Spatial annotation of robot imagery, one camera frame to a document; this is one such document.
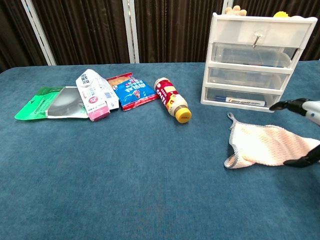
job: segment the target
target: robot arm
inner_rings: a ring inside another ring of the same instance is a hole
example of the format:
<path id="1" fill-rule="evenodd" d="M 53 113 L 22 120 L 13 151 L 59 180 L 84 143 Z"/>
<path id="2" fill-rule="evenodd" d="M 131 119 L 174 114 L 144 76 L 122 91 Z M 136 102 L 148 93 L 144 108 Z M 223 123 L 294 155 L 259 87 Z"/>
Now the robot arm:
<path id="1" fill-rule="evenodd" d="M 291 112 L 300 114 L 310 119 L 320 126 L 320 101 L 313 101 L 306 98 L 299 98 L 291 101 L 279 101 L 272 105 L 269 110 L 278 111 L 288 109 Z M 306 156 L 299 159 L 286 160 L 283 164 L 286 166 L 304 168 L 320 160 L 320 145 L 312 149 Z"/>

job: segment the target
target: yellow bottle cap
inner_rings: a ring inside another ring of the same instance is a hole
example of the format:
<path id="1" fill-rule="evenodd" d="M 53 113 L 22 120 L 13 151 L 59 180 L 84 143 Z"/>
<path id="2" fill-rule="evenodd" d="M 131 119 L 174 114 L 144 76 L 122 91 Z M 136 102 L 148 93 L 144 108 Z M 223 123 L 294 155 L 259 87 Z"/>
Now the yellow bottle cap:
<path id="1" fill-rule="evenodd" d="M 181 124 L 185 124 L 189 122 L 189 120 L 191 119 L 191 116 L 192 116 L 191 111 L 187 107 L 180 108 L 175 113 L 175 118 Z"/>
<path id="2" fill-rule="evenodd" d="M 285 11 L 278 11 L 273 17 L 274 18 L 289 18 L 288 14 Z"/>

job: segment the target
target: marker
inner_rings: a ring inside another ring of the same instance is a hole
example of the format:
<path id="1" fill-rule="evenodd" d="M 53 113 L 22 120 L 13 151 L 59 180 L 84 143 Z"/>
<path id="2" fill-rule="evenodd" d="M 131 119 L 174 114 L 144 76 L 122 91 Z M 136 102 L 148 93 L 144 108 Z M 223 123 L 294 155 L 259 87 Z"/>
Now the marker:
<path id="1" fill-rule="evenodd" d="M 244 98 L 215 96 L 214 99 L 219 102 L 245 104 L 245 105 L 252 105 L 252 106 L 259 106 L 259 107 L 264 107 L 266 105 L 265 101 L 251 100 L 251 99 L 244 99 Z"/>

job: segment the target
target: chip bag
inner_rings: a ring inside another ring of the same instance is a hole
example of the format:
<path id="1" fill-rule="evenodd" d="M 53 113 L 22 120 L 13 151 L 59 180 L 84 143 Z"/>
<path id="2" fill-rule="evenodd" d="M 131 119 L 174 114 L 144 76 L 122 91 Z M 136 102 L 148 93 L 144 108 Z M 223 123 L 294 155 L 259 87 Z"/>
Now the chip bag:
<path id="1" fill-rule="evenodd" d="M 136 79 L 132 73 L 106 79 L 112 86 L 123 111 L 136 108 L 159 98 L 159 95 L 143 80 Z"/>
<path id="2" fill-rule="evenodd" d="M 14 116 L 17 120 L 88 118 L 77 87 L 42 87 Z"/>

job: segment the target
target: blue snack bag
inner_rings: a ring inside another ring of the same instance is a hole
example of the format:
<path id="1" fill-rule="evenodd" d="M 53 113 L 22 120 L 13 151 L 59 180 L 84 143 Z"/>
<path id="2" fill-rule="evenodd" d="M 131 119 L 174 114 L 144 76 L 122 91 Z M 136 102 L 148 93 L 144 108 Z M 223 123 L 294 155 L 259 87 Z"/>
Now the blue snack bag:
<path id="1" fill-rule="evenodd" d="M 126 73 L 107 79 L 118 96 L 123 111 L 134 109 L 159 98 L 159 95 L 143 80 Z"/>

